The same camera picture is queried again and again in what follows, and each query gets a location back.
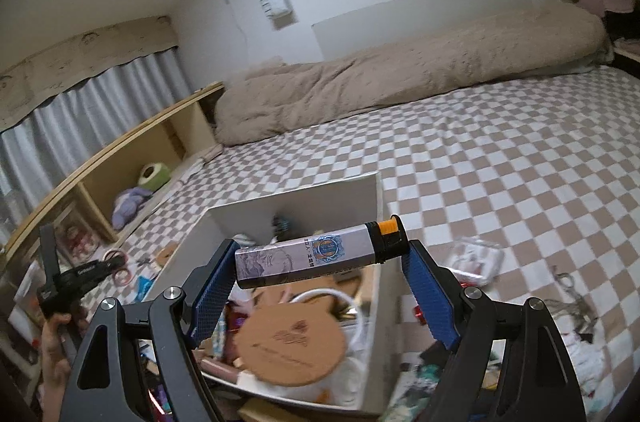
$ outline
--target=checkered bedsheet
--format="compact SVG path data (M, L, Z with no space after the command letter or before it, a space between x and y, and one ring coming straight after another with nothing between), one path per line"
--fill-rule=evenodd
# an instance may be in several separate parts
M493 299L568 301L550 269L570 272L600 317L599 391L616 402L640 367L639 153L640 82L620 70L486 84L228 148L125 247L141 258L210 206L379 171L436 260L459 236L506 247ZM108 280L86 299L135 293Z

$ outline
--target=purple plush toy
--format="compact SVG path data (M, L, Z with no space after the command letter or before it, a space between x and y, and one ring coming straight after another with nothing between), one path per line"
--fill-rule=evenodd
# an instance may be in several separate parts
M127 225L138 212L140 205L148 200L153 193L143 187L134 187L119 193L113 204L113 215L111 216L113 228L119 231Z

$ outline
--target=orange lighter cap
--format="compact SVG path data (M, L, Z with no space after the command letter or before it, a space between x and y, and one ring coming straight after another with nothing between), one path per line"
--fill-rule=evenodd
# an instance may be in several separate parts
M378 222L378 227L380 228L380 233L382 235L389 235L391 233L396 233L400 229L398 228L398 221L395 218L391 218L390 220L385 220L384 222Z

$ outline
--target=curtain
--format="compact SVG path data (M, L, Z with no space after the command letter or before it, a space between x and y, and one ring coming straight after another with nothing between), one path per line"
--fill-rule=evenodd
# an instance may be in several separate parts
M92 155L190 94L176 47L73 86L0 133L0 191L17 190L34 209Z
M152 16L95 28L33 54L0 73L0 129L80 81L177 44L169 17Z

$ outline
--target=white curtain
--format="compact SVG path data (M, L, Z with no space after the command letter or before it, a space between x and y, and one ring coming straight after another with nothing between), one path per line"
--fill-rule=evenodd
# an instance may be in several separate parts
M19 191L34 209L92 155L190 94L174 47L56 95L0 133L0 191ZM0 220L7 215L0 210Z

